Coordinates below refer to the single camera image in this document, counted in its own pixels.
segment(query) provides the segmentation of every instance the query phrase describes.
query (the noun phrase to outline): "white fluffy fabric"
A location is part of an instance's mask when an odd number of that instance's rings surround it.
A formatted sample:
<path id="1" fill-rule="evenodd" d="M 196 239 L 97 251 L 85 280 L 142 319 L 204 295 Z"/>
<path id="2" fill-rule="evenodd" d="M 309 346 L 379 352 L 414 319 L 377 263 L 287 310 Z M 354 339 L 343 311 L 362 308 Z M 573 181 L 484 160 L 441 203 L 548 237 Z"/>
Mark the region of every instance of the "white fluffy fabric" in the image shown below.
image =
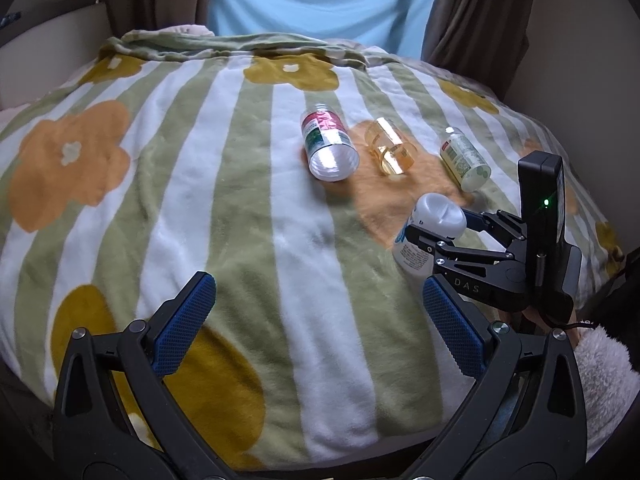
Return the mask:
<path id="1" fill-rule="evenodd" d="M 581 328 L 580 335 L 575 360 L 587 410 L 588 460 L 622 421 L 640 390 L 640 375 L 631 368 L 626 346 L 603 327 Z"/>

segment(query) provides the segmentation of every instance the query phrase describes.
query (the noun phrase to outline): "bed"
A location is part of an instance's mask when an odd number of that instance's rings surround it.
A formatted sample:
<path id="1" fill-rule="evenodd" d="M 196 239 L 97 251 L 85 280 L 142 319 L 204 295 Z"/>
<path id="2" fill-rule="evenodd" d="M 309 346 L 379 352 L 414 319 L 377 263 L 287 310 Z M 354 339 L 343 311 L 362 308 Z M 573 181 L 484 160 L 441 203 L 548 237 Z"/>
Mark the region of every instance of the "bed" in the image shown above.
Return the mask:
<path id="1" fill-rule="evenodd" d="M 300 115 L 316 102 L 338 112 L 360 152 L 347 181 L 306 169 Z M 536 149 L 568 169 L 578 315 L 622 268 L 612 228 L 542 124 L 478 83 L 354 41 L 135 30 L 0 113 L 2 385 L 47 454 L 70 332 L 148 318 L 197 270 L 215 276 L 218 300 L 166 383 L 233 468 L 331 468 L 427 442 L 471 382 L 390 245 L 425 192 L 517 214 L 516 163 Z M 380 116 L 418 146 L 404 179 L 379 174 L 367 153 L 364 131 Z M 492 166 L 479 192 L 462 193 L 438 158 L 447 126 Z M 471 231 L 458 244 L 500 248 Z"/>

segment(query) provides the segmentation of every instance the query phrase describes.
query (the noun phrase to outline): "metal screw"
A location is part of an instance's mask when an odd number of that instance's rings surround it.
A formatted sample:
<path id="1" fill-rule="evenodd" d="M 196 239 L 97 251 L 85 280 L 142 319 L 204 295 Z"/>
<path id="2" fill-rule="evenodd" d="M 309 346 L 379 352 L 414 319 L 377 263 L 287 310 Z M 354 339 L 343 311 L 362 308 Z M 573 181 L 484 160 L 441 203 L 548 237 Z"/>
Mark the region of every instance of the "metal screw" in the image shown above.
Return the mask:
<path id="1" fill-rule="evenodd" d="M 135 319 L 129 323 L 130 332 L 142 332 L 145 329 L 146 322 L 143 319 Z"/>
<path id="2" fill-rule="evenodd" d="M 509 325 L 502 321 L 494 321 L 491 325 L 491 328 L 497 334 L 506 334 L 510 330 Z"/>
<path id="3" fill-rule="evenodd" d="M 85 328 L 76 328 L 72 333 L 71 333 L 71 337 L 73 339 L 82 339 L 84 336 L 86 335 L 86 329 Z"/>
<path id="4" fill-rule="evenodd" d="M 566 333 L 561 328 L 555 328 L 551 333 L 558 341 L 564 341 L 566 339 Z"/>

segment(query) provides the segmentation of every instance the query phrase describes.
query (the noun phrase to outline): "pink label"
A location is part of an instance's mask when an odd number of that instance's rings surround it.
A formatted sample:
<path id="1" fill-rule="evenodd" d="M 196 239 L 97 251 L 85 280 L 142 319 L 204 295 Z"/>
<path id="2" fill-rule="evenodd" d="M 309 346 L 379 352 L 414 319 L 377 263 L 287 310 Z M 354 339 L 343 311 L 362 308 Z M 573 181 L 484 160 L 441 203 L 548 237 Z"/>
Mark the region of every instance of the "pink label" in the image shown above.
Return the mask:
<path id="1" fill-rule="evenodd" d="M 340 117 L 332 112 L 312 112 L 302 121 L 302 127 L 304 128 L 313 119 L 318 121 L 318 127 L 321 130 L 346 131 Z"/>

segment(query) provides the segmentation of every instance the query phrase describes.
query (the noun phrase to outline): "white bottle cap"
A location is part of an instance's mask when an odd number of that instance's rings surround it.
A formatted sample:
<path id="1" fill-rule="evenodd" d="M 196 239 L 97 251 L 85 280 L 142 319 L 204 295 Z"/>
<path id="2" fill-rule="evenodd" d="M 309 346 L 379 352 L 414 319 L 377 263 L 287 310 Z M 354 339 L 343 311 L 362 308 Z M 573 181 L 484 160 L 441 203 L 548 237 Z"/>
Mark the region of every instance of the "white bottle cap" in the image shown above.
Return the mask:
<path id="1" fill-rule="evenodd" d="M 439 193 L 422 195 L 412 216 L 414 223 L 447 238 L 457 238 L 466 229 L 466 217 L 462 208 Z"/>

